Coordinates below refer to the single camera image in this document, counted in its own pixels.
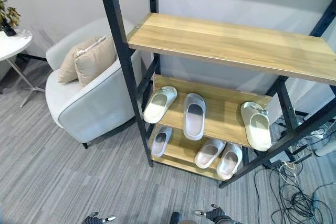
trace plant pot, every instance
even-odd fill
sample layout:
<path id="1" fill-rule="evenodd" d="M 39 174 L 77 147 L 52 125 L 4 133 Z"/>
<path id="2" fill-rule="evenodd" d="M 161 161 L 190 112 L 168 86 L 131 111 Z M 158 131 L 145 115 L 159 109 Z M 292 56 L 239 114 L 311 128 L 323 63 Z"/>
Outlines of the plant pot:
<path id="1" fill-rule="evenodd" d="M 1 29 L 5 32 L 5 34 L 6 34 L 8 37 L 16 35 L 16 32 L 14 31 L 14 29 L 12 29 L 12 28 L 10 27 L 10 25 L 7 23 L 6 20 L 3 20 L 3 21 L 2 21 Z"/>

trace table leg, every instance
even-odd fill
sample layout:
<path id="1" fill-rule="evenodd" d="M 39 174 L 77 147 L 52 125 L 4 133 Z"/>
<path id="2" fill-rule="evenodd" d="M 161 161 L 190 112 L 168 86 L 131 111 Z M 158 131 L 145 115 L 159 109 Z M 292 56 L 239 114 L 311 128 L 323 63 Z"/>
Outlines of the table leg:
<path id="1" fill-rule="evenodd" d="M 29 80 L 28 78 L 22 73 L 22 71 L 19 69 L 19 67 L 17 66 L 17 64 L 15 64 L 15 62 L 13 62 L 11 60 L 11 58 L 6 59 L 7 62 L 15 69 L 15 71 L 22 77 L 22 79 L 25 80 L 25 82 L 29 85 L 29 89 L 30 92 L 28 94 L 28 96 L 26 97 L 26 99 L 22 102 L 22 104 L 20 105 L 20 107 L 22 108 L 28 101 L 29 98 L 32 96 L 32 94 L 36 91 L 36 92 L 42 92 L 45 93 L 44 89 L 41 89 L 39 87 L 34 86 Z"/>

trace potted plant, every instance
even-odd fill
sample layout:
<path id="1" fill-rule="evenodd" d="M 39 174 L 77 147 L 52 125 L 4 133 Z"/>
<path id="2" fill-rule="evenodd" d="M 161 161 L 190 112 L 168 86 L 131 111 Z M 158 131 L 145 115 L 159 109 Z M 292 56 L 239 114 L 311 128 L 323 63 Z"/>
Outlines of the potted plant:
<path id="1" fill-rule="evenodd" d="M 16 35 L 13 28 L 19 24 L 21 15 L 13 7 L 6 8 L 5 2 L 7 0 L 0 0 L 0 28 L 7 36 L 13 36 Z"/>

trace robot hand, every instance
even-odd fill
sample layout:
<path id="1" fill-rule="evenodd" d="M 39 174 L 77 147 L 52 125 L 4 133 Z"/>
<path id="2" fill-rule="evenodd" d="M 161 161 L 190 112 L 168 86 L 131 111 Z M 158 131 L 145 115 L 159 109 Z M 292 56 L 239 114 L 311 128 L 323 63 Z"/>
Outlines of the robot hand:
<path id="1" fill-rule="evenodd" d="M 220 208 L 216 204 L 211 204 L 214 208 L 211 211 L 204 212 L 200 210 L 196 210 L 195 214 L 199 216 L 205 216 L 207 219 L 213 221 L 215 224 L 241 224 L 238 221 L 231 219 L 231 217 L 227 216 L 222 208 Z"/>
<path id="2" fill-rule="evenodd" d="M 81 224 L 103 224 L 103 223 L 109 223 L 112 222 L 113 220 L 115 220 L 116 216 L 111 215 L 111 216 L 107 216 L 105 218 L 98 218 L 95 217 L 98 215 L 98 212 L 93 212 L 92 214 L 90 214 L 88 217 L 86 217 Z"/>

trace wooden shelf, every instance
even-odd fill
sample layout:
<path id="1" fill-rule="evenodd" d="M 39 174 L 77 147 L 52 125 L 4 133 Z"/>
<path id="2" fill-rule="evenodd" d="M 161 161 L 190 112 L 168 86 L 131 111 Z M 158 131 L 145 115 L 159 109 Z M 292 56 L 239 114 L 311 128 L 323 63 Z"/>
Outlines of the wooden shelf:
<path id="1" fill-rule="evenodd" d="M 152 146 L 154 136 L 160 127 L 160 125 L 157 125 L 153 130 L 150 138 L 150 146 Z M 152 159 L 165 165 L 177 167 L 192 173 L 197 173 L 206 177 L 221 180 L 221 178 L 216 173 L 216 167 L 220 160 L 219 157 L 215 159 L 207 169 L 200 169 L 194 163 L 194 158 L 198 151 L 202 148 L 205 141 L 207 141 L 206 137 L 199 141 L 189 140 L 183 135 L 181 130 L 174 129 L 164 155 L 161 157 L 152 156 Z"/>
<path id="2" fill-rule="evenodd" d="M 336 85 L 336 55 L 301 34 L 151 13 L 128 34 L 130 48 Z"/>
<path id="3" fill-rule="evenodd" d="M 204 136 L 247 147 L 250 147 L 250 145 L 247 142 L 243 119 L 240 115 L 240 106 L 246 101 L 254 101 L 264 108 L 271 99 L 271 97 L 264 95 L 155 75 L 154 89 L 158 90 L 163 86 L 175 87 L 177 89 L 177 98 L 159 124 L 182 130 L 184 98 L 188 93 L 195 92 L 203 97 L 206 104 Z"/>

